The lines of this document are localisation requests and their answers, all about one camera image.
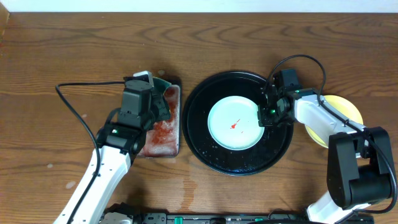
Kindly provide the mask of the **green yellow sponge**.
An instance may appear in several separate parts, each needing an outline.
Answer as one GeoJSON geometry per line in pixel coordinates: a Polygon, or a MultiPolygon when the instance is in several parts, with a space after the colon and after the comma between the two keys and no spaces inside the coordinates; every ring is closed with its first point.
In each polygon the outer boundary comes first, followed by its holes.
{"type": "Polygon", "coordinates": [[[167,80],[163,80],[158,77],[153,78],[154,88],[161,94],[164,94],[166,90],[172,85],[167,80]]]}

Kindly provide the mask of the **light blue plate top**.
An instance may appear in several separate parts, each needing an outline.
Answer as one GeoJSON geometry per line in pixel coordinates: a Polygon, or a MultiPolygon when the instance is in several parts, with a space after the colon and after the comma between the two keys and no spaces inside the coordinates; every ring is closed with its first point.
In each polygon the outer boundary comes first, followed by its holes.
{"type": "Polygon", "coordinates": [[[243,151],[256,145],[264,134],[257,104],[243,96],[228,96],[216,102],[208,115],[208,130],[220,146],[243,151]]]}

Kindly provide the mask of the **yellow plate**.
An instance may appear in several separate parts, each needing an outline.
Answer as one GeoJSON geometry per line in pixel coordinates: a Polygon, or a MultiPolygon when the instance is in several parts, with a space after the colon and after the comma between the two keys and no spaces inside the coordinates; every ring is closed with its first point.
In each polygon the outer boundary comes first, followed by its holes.
{"type": "MultiPolygon", "coordinates": [[[[345,99],[343,97],[336,96],[336,95],[325,95],[325,99],[332,107],[334,107],[339,112],[344,114],[350,120],[352,120],[356,123],[359,123],[359,124],[363,124],[363,117],[361,116],[361,113],[359,112],[357,107],[355,107],[355,105],[352,104],[352,102],[348,101],[347,99],[345,99]]],[[[312,129],[310,129],[308,126],[305,126],[305,129],[306,129],[308,135],[317,144],[319,144],[325,148],[328,147],[324,143],[324,141],[315,134],[315,132],[312,129]]]]}

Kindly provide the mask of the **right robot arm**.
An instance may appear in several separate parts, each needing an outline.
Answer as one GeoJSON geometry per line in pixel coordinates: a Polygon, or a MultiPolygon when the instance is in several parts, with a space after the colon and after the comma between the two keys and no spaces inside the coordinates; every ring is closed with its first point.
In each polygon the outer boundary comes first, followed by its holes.
{"type": "Polygon", "coordinates": [[[299,122],[328,146],[328,190],[306,209],[311,222],[343,223],[359,212],[387,213],[394,208],[397,178],[390,138],[384,129],[350,120],[313,88],[266,85],[261,94],[260,126],[299,122]],[[368,208],[385,199],[391,200],[387,208],[368,208]]]}

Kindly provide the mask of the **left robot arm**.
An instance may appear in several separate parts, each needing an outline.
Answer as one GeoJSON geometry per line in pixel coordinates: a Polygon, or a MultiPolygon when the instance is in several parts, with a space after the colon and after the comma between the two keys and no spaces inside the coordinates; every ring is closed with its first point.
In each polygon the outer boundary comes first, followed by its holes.
{"type": "Polygon", "coordinates": [[[167,101],[156,89],[125,89],[122,106],[91,134],[90,164],[56,223],[99,223],[116,186],[144,148],[147,132],[169,118],[167,101]]]}

